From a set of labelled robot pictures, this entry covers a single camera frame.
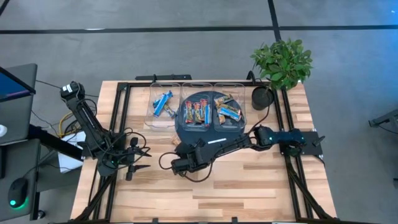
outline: computer mouse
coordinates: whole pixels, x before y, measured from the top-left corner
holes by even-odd
[[[27,197],[27,179],[18,178],[8,190],[8,202],[11,208],[17,208],[24,204]]]

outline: black plant pot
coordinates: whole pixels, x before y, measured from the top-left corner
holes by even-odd
[[[264,110],[274,102],[274,94],[267,87],[259,86],[251,94],[251,105],[255,110]]]

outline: green plant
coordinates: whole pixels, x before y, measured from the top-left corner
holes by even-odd
[[[256,49],[250,57],[260,68],[260,77],[270,80],[276,90],[283,86],[289,90],[311,75],[311,51],[303,52],[301,40],[280,40]]]

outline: potted plant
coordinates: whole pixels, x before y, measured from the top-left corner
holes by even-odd
[[[257,87],[252,93],[252,105],[256,110],[263,110],[274,101],[270,87],[274,90],[286,88],[289,90],[311,75],[311,51],[303,52],[301,40],[287,42],[280,40],[254,50],[251,58],[255,63],[253,67],[260,69],[260,78],[270,81],[267,88]]]

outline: gray floor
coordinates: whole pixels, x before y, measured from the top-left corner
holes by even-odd
[[[397,1],[274,0],[281,26],[398,24]],[[270,26],[267,1],[11,0],[0,29],[87,29],[171,26]],[[302,39],[315,67],[305,83],[322,143],[338,216],[396,223],[397,136],[368,120],[398,108],[398,30],[283,31]],[[56,85],[75,80],[97,95],[103,80],[189,73],[194,79],[245,78],[249,55],[272,31],[151,34],[2,35],[0,65],[39,65],[37,78]],[[50,123],[68,112],[58,90],[37,84],[34,111]],[[35,124],[41,123],[32,117]],[[45,220],[66,221],[76,185],[51,190],[40,207]],[[55,203],[52,198],[60,198]],[[27,217],[5,223],[25,223]]]

